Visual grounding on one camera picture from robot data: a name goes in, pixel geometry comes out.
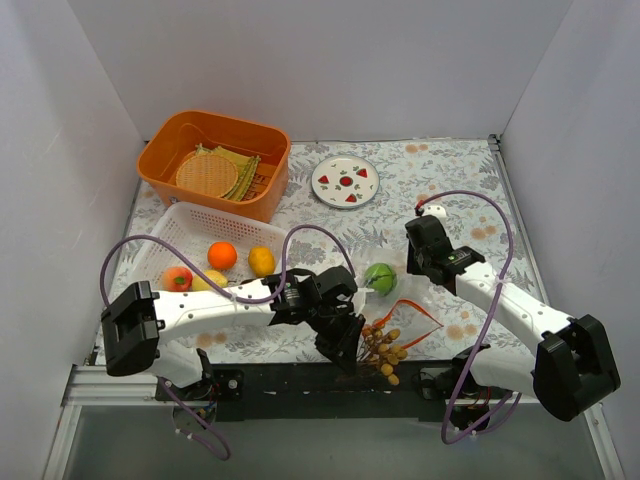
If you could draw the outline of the brown fake longan cluster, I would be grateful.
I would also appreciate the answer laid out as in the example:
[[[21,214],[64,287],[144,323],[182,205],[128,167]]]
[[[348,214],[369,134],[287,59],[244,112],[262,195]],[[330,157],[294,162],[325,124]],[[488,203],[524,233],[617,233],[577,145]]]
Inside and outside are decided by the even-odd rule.
[[[359,363],[369,372],[382,375],[391,386],[400,384],[396,370],[408,356],[407,348],[398,342],[400,333],[397,328],[383,330],[371,325],[365,325],[361,333]]]

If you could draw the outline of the green fake watermelon ball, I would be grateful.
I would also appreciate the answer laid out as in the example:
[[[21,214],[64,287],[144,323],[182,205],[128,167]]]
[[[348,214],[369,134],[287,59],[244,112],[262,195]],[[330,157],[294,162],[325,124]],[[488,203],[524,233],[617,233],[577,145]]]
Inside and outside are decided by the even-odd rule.
[[[374,263],[364,272],[363,286],[381,296],[390,294],[396,285],[396,271],[387,263]]]

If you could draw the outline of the clear zip top bag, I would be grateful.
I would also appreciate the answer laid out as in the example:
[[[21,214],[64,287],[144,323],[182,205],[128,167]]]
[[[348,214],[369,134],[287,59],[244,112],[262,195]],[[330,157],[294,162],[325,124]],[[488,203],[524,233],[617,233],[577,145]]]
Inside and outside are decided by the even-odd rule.
[[[387,263],[397,274],[396,288],[390,294],[381,296],[371,290],[367,295],[366,306],[361,314],[366,319],[365,325],[381,327],[383,330],[399,329],[398,342],[409,350],[415,349],[443,327],[443,323],[432,314],[428,279],[407,273],[405,253],[367,247],[355,253],[352,263],[358,289],[365,288],[364,272],[374,263]]]

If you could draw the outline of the yellow fake lemon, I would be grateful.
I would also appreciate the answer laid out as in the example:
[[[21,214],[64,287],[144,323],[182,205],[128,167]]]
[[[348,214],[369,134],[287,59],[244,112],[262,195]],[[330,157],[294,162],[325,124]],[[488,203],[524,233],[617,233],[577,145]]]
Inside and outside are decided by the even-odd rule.
[[[257,278],[272,275],[276,268],[274,255],[266,246],[253,247],[248,255],[248,264]]]

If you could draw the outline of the orange fake tangerine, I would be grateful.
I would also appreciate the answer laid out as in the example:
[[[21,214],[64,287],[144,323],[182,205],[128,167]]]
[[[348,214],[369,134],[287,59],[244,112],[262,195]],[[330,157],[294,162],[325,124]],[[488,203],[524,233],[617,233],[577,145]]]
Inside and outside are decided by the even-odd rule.
[[[229,270],[237,262],[237,252],[229,242],[215,242],[208,249],[207,260],[215,270]]]

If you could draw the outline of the yellow fake pear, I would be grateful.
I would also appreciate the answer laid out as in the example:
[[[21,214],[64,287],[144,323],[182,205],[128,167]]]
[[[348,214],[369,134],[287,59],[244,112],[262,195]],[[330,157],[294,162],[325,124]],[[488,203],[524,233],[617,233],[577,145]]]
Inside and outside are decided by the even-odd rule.
[[[216,270],[213,270],[213,269],[206,270],[206,271],[204,271],[204,275],[212,283],[215,283],[217,286],[219,286],[221,288],[226,288],[228,286],[228,279],[226,278],[225,275],[223,275],[219,271],[216,271]],[[194,291],[194,292],[197,292],[197,291],[212,291],[213,288],[201,276],[193,274],[193,279],[192,279],[192,283],[191,283],[191,290]]]

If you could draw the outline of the fake peach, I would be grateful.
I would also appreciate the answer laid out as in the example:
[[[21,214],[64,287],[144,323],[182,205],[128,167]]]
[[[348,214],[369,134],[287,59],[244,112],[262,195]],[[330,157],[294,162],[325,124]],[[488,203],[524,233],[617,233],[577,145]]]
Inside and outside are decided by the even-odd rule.
[[[193,281],[192,272],[182,266],[169,267],[161,277],[161,286],[169,292],[188,292]]]

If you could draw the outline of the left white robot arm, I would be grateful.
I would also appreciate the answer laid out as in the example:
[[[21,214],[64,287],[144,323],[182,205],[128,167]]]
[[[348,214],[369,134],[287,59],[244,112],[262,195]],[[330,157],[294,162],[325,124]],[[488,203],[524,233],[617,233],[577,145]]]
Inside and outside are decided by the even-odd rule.
[[[357,370],[364,317],[353,301],[357,285],[343,266],[320,274],[290,269],[222,292],[155,291],[129,285],[101,315],[106,371],[112,377],[150,373],[193,400],[205,398],[213,371],[203,350],[183,337],[214,329],[299,325],[315,332],[315,347],[348,375]]]

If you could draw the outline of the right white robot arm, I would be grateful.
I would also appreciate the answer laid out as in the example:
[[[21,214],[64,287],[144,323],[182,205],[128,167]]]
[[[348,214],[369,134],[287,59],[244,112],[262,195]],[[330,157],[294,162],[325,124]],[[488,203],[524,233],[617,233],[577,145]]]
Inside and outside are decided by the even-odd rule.
[[[555,418],[568,422],[615,392],[621,379],[604,325],[591,315],[572,317],[500,281],[475,250],[454,248],[440,220],[418,217],[406,226],[407,271],[423,275],[451,294],[492,314],[529,350],[511,358],[482,345],[478,353],[455,356],[435,387],[475,397],[497,387],[536,398]]]

